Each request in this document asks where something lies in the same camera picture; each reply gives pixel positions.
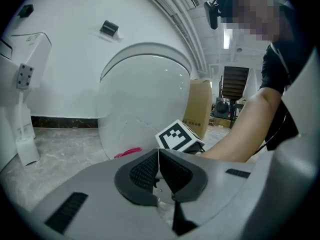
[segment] black baseboard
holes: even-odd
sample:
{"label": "black baseboard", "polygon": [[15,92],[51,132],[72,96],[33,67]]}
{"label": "black baseboard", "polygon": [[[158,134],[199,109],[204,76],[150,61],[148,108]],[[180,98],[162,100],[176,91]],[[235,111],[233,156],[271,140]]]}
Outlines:
{"label": "black baseboard", "polygon": [[37,128],[98,128],[98,119],[96,118],[31,116],[31,121],[33,127]]}

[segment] staircase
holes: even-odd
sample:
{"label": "staircase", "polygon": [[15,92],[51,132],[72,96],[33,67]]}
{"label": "staircase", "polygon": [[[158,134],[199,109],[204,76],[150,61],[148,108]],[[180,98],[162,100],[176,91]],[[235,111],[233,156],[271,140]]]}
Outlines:
{"label": "staircase", "polygon": [[249,68],[225,66],[223,74],[222,97],[235,103],[242,98],[247,83]]}

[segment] pink cable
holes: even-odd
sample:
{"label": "pink cable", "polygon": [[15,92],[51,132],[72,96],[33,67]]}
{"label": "pink cable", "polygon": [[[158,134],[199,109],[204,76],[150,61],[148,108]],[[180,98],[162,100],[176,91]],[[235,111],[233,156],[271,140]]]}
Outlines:
{"label": "pink cable", "polygon": [[141,150],[142,150],[141,147],[132,148],[132,149],[127,150],[124,153],[117,154],[114,158],[124,157],[124,156],[130,155],[132,153],[140,152]]}

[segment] person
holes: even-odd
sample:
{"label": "person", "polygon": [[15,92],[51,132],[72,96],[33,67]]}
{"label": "person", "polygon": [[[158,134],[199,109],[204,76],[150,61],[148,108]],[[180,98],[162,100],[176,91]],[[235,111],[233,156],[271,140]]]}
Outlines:
{"label": "person", "polygon": [[202,154],[205,158],[246,162],[263,141],[274,150],[298,134],[282,94],[306,64],[312,43],[296,11],[271,0],[216,0],[222,22],[270,41],[263,57],[262,84],[243,107],[230,133]]}

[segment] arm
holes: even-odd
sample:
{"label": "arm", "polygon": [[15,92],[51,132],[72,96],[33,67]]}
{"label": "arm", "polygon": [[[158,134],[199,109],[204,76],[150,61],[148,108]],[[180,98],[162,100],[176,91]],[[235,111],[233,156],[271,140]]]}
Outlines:
{"label": "arm", "polygon": [[243,107],[232,131],[202,157],[233,162],[246,162],[264,141],[281,94],[275,89],[261,88]]}

